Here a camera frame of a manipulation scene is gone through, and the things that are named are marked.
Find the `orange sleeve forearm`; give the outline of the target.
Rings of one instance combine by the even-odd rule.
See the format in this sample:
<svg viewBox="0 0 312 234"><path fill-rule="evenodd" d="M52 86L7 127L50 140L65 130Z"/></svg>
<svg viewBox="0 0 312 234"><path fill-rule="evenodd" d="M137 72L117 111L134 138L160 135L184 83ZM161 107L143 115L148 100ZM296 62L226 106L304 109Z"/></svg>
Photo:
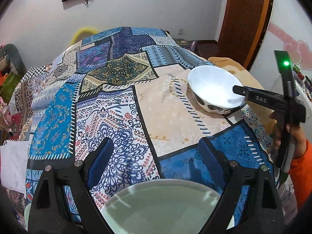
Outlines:
<svg viewBox="0 0 312 234"><path fill-rule="evenodd" d="M298 159L293 159L290 166L290 177L293 181L298 210L301 210L311 194L312 166L311 143L306 141L306 151Z"/></svg>

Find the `person's right hand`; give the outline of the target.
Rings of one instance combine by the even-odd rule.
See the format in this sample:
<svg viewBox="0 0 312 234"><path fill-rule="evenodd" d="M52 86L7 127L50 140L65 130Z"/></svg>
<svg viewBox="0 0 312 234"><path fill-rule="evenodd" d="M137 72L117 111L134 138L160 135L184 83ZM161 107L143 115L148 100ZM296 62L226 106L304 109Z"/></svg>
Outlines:
<svg viewBox="0 0 312 234"><path fill-rule="evenodd" d="M304 155L306 152L307 139L305 132L300 126L291 124L287 124L286 129L288 133L296 140L296 148L293 154L293 159L298 159L302 157L302 155ZM274 126L273 141L274 149L277 150L281 145L281 130L277 125Z"/></svg>

